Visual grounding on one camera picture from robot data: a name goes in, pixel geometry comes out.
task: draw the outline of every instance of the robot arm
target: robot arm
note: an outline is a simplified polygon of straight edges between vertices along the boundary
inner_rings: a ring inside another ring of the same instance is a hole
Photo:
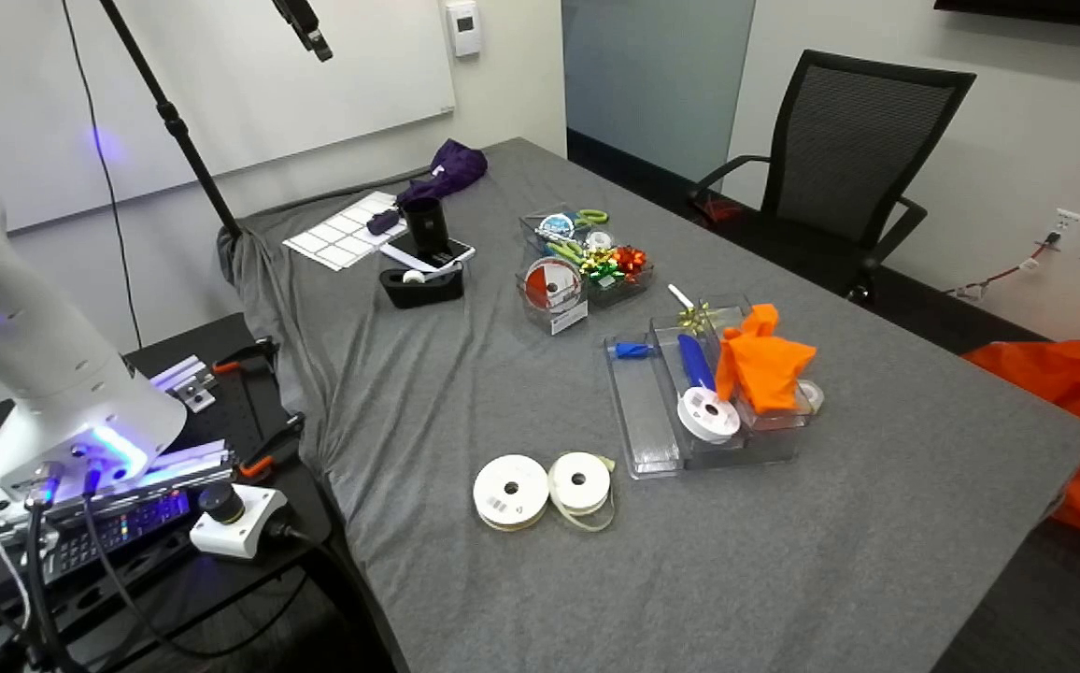
[[[57,295],[4,235],[0,212],[0,489],[66,501],[132,482],[174,441],[185,408],[132,374],[114,349]]]

